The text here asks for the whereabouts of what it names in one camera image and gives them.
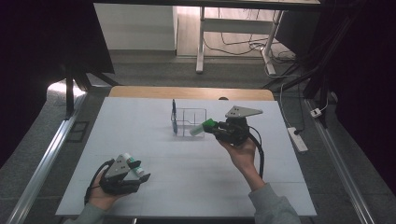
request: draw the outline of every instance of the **wall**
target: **wall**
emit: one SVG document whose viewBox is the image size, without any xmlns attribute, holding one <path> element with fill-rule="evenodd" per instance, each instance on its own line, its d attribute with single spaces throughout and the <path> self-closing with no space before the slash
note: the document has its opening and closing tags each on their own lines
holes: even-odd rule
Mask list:
<svg viewBox="0 0 396 224">
<path fill-rule="evenodd" d="M 94 6 L 108 49 L 176 49 L 176 7 Z"/>
</svg>

